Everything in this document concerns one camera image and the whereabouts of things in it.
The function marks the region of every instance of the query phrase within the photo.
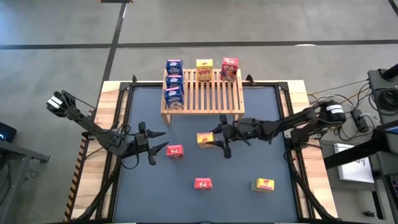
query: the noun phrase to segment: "red cereal box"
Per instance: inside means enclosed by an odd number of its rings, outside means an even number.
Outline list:
[[[212,189],[211,178],[195,178],[194,189]]]
[[[184,158],[184,149],[182,145],[167,146],[166,155],[173,159]]]
[[[221,66],[221,80],[234,82],[238,72],[238,58],[224,58]]]

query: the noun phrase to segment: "small yellow box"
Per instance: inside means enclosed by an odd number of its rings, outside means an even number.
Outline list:
[[[197,81],[210,82],[213,78],[213,59],[197,59]]]
[[[214,141],[213,133],[197,133],[197,143],[200,147],[214,147],[214,145],[207,144]]]
[[[260,192],[269,192],[274,191],[275,189],[275,182],[274,180],[265,179],[265,178],[258,178],[252,184],[252,190],[260,191]]]

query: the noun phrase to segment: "cereal box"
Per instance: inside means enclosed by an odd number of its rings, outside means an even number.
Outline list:
[[[184,82],[181,75],[167,75],[165,78],[167,88],[180,87],[184,94]]]
[[[209,82],[213,78],[213,59],[197,59],[197,81]]]
[[[252,183],[251,189],[260,192],[270,192],[275,189],[274,180],[258,178],[255,182]]]
[[[164,90],[164,98],[169,108],[181,108],[184,105],[181,88],[179,86]]]
[[[169,156],[172,159],[184,158],[184,149],[183,149],[182,145],[167,146],[166,147],[166,156]]]
[[[194,189],[212,189],[211,178],[195,178]]]
[[[197,133],[197,143],[200,147],[214,147],[212,144],[207,144],[213,141],[215,141],[213,133]]]
[[[220,79],[223,81],[234,82],[238,72],[238,58],[224,58],[221,66]]]
[[[182,60],[167,60],[166,61],[167,75],[181,75],[183,76]]]

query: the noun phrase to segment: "blue cereal box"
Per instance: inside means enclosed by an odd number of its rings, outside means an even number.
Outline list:
[[[180,108],[184,105],[181,88],[179,86],[164,90],[164,98],[166,99],[168,108]]]
[[[167,88],[180,87],[182,94],[184,94],[184,81],[181,75],[168,75],[165,79]]]
[[[166,61],[167,75],[181,75],[182,71],[182,60],[167,60]]]

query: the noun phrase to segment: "concrete floor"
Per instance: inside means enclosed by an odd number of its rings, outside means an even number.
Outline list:
[[[120,7],[95,0],[0,0],[0,45],[109,44]],[[397,37],[398,17],[387,0],[137,0],[127,7],[119,43]],[[135,74],[139,80],[160,80],[168,58],[182,58],[188,68],[196,58],[213,58],[217,67],[230,56],[239,57],[245,75],[300,79],[314,92],[389,68],[397,63],[397,52],[392,44],[118,49],[109,79],[130,80]],[[0,50],[0,121],[18,130],[16,144],[51,155],[48,164],[32,165],[40,175],[24,184],[12,214],[16,223],[62,220],[83,130],[50,114],[45,102],[64,89],[95,105],[108,54],[109,49]],[[325,94],[350,96],[360,86]],[[366,102],[360,108],[375,113]],[[353,132],[351,123],[346,127]],[[333,196],[344,220],[393,222],[361,215],[374,210],[369,192],[333,189]]]

